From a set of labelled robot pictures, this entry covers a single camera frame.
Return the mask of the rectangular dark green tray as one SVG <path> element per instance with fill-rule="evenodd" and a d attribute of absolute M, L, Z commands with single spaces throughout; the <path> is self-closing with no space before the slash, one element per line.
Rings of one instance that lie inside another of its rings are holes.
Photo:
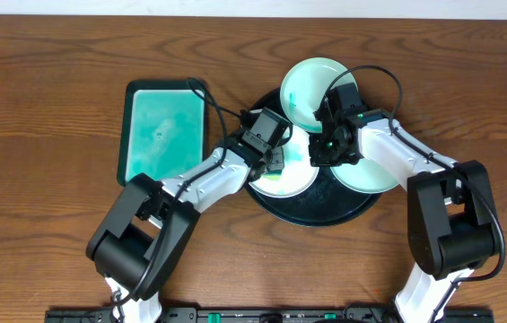
<path fill-rule="evenodd" d="M 186 80 L 134 80 L 126 87 L 117 181 L 143 173 L 153 180 L 182 174 L 207 153 L 208 104 Z"/>

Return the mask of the dark green sponge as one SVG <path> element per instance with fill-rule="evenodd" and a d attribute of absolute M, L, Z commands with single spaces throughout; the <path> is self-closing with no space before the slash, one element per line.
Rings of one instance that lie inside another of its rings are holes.
<path fill-rule="evenodd" d="M 277 168 L 277 169 L 266 169 L 266 172 L 262 175 L 263 179 L 267 180 L 279 180 L 282 176 L 284 168 Z"/>

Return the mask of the mint green plate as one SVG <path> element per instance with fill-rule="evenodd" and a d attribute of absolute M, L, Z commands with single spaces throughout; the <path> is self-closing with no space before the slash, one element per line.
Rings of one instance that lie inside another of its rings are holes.
<path fill-rule="evenodd" d="M 325 57 L 308 58 L 296 64 L 285 76 L 280 90 L 284 114 L 308 133 L 321 133 L 314 113 L 331 82 L 347 68 Z"/>
<path fill-rule="evenodd" d="M 382 118 L 356 130 L 356 164 L 331 167 L 336 179 L 354 191 L 378 194 L 401 186 L 412 176 L 417 157 L 397 137 L 399 123 Z"/>

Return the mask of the white plate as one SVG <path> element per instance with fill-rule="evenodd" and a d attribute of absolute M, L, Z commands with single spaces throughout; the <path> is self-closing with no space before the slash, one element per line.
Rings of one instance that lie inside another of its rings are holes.
<path fill-rule="evenodd" d="M 293 126 L 293 137 L 284 146 L 284 169 L 279 180 L 267 180 L 262 176 L 249 183 L 259 194 L 287 198 L 299 195 L 316 179 L 319 169 L 310 165 L 309 135 Z"/>

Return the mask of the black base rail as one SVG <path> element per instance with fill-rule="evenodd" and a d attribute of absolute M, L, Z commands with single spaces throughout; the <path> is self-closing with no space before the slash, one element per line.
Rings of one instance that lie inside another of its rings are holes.
<path fill-rule="evenodd" d="M 110 323 L 118 317 L 110 308 L 48 310 L 46 323 Z M 352 307 L 346 310 L 198 310 L 169 308 L 157 320 L 161 323 L 305 323 L 395 322 L 396 316 L 382 307 Z"/>

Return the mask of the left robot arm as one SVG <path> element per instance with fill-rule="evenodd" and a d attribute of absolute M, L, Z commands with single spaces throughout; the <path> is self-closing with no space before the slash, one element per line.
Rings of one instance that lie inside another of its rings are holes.
<path fill-rule="evenodd" d="M 211 155 L 172 178 L 144 173 L 124 186 L 86 247 L 111 289 L 109 321 L 155 322 L 159 291 L 171 276 L 200 215 L 259 179 L 293 136 L 271 109 L 246 112 L 250 123 L 225 133 Z"/>

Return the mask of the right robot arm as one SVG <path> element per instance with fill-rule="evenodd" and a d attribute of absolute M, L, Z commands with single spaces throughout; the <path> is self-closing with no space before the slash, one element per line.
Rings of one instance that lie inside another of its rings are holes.
<path fill-rule="evenodd" d="M 459 163 L 412 137 L 383 109 L 369 109 L 353 83 L 332 83 L 315 118 L 310 162 L 340 167 L 374 162 L 407 193 L 407 238 L 414 268 L 388 316 L 398 322 L 435 322 L 461 284 L 497 276 L 506 241 L 487 170 Z"/>

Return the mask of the round black tray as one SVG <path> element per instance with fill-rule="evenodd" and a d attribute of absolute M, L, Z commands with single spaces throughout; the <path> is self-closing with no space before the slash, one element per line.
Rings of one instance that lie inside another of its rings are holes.
<path fill-rule="evenodd" d="M 380 194 L 360 193 L 343 185 L 331 169 L 318 168 L 312 184 L 302 193 L 287 198 L 257 193 L 249 184 L 249 195 L 277 218 L 309 227 L 327 227 L 346 223 L 371 208 Z"/>

